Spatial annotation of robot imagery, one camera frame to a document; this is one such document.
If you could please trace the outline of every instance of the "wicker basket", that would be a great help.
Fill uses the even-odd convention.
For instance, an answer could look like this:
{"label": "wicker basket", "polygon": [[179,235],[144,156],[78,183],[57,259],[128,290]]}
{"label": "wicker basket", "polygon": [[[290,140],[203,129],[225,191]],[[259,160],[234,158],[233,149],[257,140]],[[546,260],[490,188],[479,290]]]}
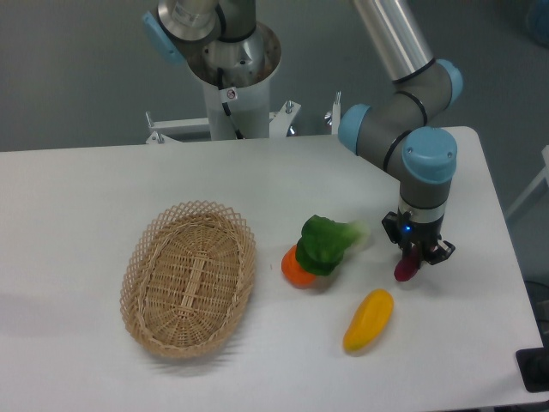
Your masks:
{"label": "wicker basket", "polygon": [[126,329],[172,358],[218,348],[246,307],[255,254],[253,233],[231,208],[193,202],[166,210],[130,259],[120,299]]}

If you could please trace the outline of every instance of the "table surface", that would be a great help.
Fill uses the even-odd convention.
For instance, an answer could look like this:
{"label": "table surface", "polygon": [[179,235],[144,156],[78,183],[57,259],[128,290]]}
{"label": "table surface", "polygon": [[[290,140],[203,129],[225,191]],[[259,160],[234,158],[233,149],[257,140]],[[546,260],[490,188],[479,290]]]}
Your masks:
{"label": "table surface", "polygon": [[[334,136],[0,154],[0,404],[5,410],[415,411],[543,401],[515,352],[541,340],[479,139],[458,141],[443,236],[454,256],[399,284],[381,219],[398,182]],[[120,288],[142,231],[174,204],[232,206],[256,235],[256,286],[215,354],[149,355],[124,329]],[[313,214],[372,236],[325,288],[280,261]],[[375,288],[395,298],[358,356],[341,339]]]}

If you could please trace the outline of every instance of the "blue joint cap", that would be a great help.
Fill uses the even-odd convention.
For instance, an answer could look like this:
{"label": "blue joint cap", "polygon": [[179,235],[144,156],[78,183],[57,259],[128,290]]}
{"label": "blue joint cap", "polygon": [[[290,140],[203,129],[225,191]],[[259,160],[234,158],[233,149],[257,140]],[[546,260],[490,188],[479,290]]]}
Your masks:
{"label": "blue joint cap", "polygon": [[360,126],[366,113],[370,110],[368,105],[356,105],[351,107],[340,122],[337,137],[343,146],[357,154],[357,141],[359,140]]}
{"label": "blue joint cap", "polygon": [[170,38],[164,33],[160,24],[154,19],[151,12],[148,11],[142,17],[143,25],[145,26],[145,33],[148,39],[153,44],[156,51],[171,64],[181,64],[185,61],[183,55],[179,52],[175,45],[173,45]]}
{"label": "blue joint cap", "polygon": [[457,98],[460,97],[460,94],[462,94],[463,76],[459,69],[448,60],[439,58],[437,60],[437,63],[443,66],[444,69],[448,72],[449,79],[452,83],[452,98],[448,104],[448,106],[451,106],[457,100]]}
{"label": "blue joint cap", "polygon": [[455,173],[457,143],[446,130],[420,127],[402,145],[406,169],[418,180],[431,185],[446,183]]}

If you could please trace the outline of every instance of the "yellow vegetable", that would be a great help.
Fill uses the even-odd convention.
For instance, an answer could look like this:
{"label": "yellow vegetable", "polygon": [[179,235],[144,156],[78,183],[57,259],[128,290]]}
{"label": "yellow vegetable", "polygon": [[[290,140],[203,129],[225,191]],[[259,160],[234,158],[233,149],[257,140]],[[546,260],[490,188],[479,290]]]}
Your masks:
{"label": "yellow vegetable", "polygon": [[362,349],[385,328],[393,312],[393,297],[384,289],[371,292],[360,304],[345,336],[347,352]]}

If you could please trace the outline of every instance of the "gray floor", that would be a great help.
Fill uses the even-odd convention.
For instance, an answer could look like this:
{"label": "gray floor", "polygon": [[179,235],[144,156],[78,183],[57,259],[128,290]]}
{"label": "gray floor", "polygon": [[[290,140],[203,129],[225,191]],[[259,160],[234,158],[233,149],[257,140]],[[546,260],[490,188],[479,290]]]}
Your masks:
{"label": "gray floor", "polygon": [[[304,109],[298,132],[326,132],[336,90],[343,110],[379,105],[392,87],[346,0],[257,0],[279,35],[281,69],[272,109]],[[436,126],[478,131],[506,209],[543,167],[549,144],[549,49],[526,33],[528,1],[412,1],[438,57],[455,62],[466,88]],[[157,120],[204,117],[200,88],[185,67],[164,63],[140,17],[156,0],[0,2],[0,151],[138,144],[144,112]],[[549,196],[510,225],[525,277],[549,282]]]}

